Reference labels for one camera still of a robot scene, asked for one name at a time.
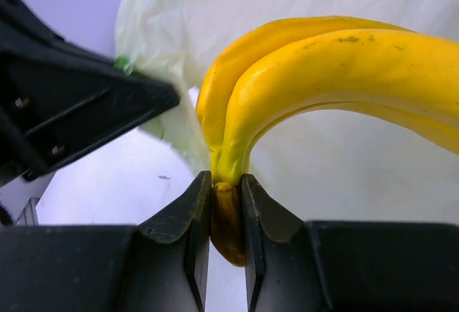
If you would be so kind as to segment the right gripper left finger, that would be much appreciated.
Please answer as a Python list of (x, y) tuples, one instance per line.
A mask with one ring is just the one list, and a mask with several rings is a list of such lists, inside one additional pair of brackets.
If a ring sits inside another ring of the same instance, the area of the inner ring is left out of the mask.
[(3, 311), (203, 311), (212, 178), (139, 225), (1, 229)]

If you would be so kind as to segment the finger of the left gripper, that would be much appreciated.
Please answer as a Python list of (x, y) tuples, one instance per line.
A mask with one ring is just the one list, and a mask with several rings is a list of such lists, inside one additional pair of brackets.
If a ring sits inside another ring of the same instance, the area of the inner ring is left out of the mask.
[(168, 82), (66, 41), (1, 0), (1, 180), (50, 174), (179, 104)]

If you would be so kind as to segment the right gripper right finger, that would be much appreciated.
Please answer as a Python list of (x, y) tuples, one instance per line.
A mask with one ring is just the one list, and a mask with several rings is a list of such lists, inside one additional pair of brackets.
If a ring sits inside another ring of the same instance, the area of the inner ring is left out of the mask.
[(250, 311), (456, 311), (458, 227), (303, 221), (241, 182)]

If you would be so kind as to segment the yellow fake banana bunch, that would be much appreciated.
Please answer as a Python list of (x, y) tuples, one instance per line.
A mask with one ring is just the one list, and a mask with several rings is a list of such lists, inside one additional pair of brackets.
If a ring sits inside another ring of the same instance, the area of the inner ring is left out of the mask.
[(345, 110), (458, 152), (458, 43), (348, 16), (279, 19), (240, 37), (208, 69), (196, 113), (214, 183), (211, 240), (246, 262), (238, 191), (254, 145), (295, 115)]

